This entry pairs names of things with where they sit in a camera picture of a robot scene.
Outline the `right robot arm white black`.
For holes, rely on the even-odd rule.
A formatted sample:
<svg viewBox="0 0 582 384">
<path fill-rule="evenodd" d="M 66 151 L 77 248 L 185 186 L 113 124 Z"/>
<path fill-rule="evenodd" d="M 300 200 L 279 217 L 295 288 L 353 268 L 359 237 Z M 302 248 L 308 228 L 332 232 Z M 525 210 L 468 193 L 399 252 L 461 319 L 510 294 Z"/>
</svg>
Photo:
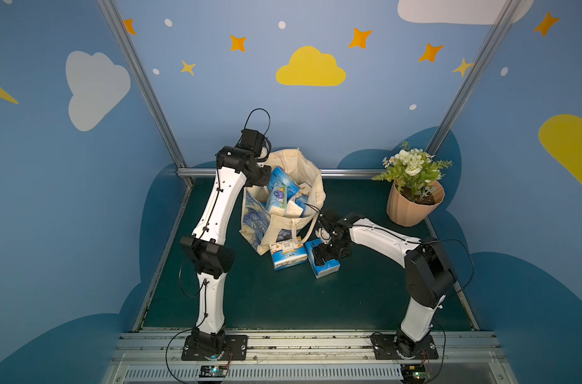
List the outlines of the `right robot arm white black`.
<svg viewBox="0 0 582 384">
<path fill-rule="evenodd" d="M 401 354 L 409 356 L 414 347 L 430 343 L 433 317 L 457 282 L 441 241 L 402 235 L 358 214 L 321 213 L 316 229 L 321 243 L 312 246 L 310 254 L 319 267 L 350 255 L 352 243 L 377 251 L 402 267 L 410 300 L 395 344 Z"/>
</svg>

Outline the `light blue tissue box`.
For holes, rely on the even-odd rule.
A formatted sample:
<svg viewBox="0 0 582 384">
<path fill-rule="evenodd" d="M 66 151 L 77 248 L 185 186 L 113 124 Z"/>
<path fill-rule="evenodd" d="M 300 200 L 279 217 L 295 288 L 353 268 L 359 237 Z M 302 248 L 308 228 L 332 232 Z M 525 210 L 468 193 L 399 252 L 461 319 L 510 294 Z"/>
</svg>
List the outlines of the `light blue tissue box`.
<svg viewBox="0 0 582 384">
<path fill-rule="evenodd" d="M 284 216 L 287 202 L 286 186 L 278 184 L 274 187 L 274 191 L 270 193 L 265 208 L 272 215 Z"/>
</svg>

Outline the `cream canvas tote bag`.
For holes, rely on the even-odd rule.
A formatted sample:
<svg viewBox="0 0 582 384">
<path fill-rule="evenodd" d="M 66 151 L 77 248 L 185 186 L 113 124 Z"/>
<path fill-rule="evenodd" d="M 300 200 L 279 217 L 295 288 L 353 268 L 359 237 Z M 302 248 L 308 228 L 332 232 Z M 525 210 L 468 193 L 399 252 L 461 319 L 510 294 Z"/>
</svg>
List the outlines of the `cream canvas tote bag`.
<svg viewBox="0 0 582 384">
<path fill-rule="evenodd" d="M 299 149 L 273 152 L 265 164 L 272 168 L 266 185 L 244 189 L 240 230 L 260 255 L 274 243 L 306 243 L 326 200 L 321 170 Z"/>
</svg>

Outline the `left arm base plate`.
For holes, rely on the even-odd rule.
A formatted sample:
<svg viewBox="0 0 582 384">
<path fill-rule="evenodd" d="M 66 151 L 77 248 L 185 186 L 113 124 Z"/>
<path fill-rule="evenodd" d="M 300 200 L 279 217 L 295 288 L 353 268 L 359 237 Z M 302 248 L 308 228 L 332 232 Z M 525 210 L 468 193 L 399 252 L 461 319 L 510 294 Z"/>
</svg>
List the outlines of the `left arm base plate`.
<svg viewBox="0 0 582 384">
<path fill-rule="evenodd" d="M 207 334 L 206 337 L 191 335 L 185 340 L 182 361 L 244 361 L 249 338 L 245 334 L 226 335 L 224 338 Z"/>
</svg>

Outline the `floral tissue pack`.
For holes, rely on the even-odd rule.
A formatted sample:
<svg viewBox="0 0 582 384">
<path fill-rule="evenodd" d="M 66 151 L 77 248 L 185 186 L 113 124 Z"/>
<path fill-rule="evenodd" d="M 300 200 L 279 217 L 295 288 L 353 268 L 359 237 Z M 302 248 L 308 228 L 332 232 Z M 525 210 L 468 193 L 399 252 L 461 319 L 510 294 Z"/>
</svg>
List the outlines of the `floral tissue pack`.
<svg viewBox="0 0 582 384">
<path fill-rule="evenodd" d="M 270 245 L 273 268 L 282 270 L 307 262 L 308 255 L 303 245 L 297 245 L 292 240 L 285 240 Z"/>
<path fill-rule="evenodd" d="M 300 218 L 304 215 L 304 213 L 305 203 L 303 201 L 289 200 L 287 202 L 286 211 L 284 213 L 284 216 L 287 218 Z"/>
</svg>

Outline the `blue tissue pack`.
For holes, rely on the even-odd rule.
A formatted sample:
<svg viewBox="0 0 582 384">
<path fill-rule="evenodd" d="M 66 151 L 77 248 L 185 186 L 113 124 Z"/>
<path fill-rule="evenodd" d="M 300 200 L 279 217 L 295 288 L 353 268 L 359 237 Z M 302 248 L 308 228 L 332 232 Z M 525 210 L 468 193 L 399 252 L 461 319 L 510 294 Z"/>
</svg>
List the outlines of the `blue tissue pack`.
<svg viewBox="0 0 582 384">
<path fill-rule="evenodd" d="M 330 247 L 319 238 L 305 243 L 307 258 L 316 278 L 332 275 L 340 269 L 340 262 L 333 256 Z"/>
<path fill-rule="evenodd" d="M 299 185 L 299 191 L 294 195 L 295 204 L 303 211 L 307 208 L 310 192 L 312 187 L 310 184 L 303 182 Z"/>
<path fill-rule="evenodd" d="M 274 191 L 274 187 L 278 184 L 286 186 L 287 198 L 294 197 L 299 191 L 300 187 L 297 183 L 279 166 L 272 169 L 268 190 Z"/>
</svg>

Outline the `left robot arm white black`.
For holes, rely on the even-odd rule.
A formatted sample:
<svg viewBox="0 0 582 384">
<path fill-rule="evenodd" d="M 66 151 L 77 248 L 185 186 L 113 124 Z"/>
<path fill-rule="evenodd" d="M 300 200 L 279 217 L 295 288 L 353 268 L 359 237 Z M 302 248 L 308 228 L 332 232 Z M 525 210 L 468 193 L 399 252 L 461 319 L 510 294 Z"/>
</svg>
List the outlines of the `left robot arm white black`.
<svg viewBox="0 0 582 384">
<path fill-rule="evenodd" d="M 270 149 L 264 134 L 245 128 L 235 146 L 217 152 L 214 185 L 206 208 L 192 234 L 181 240 L 200 285 L 199 315 L 189 348 L 206 358 L 217 358 L 225 349 L 225 280 L 235 260 L 235 251 L 225 245 L 231 214 L 241 190 L 263 187 L 270 181 L 271 167 L 262 164 Z"/>
</svg>

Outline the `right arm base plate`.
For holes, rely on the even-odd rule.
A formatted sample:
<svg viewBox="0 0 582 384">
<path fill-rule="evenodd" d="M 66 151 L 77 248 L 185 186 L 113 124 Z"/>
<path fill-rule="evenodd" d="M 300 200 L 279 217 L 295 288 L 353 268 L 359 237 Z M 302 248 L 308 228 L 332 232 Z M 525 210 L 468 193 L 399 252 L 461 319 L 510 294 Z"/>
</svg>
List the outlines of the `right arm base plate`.
<svg viewBox="0 0 582 384">
<path fill-rule="evenodd" d="M 430 334 L 414 342 L 403 333 L 383 334 L 374 332 L 369 336 L 377 360 L 438 359 L 438 351 Z"/>
</svg>

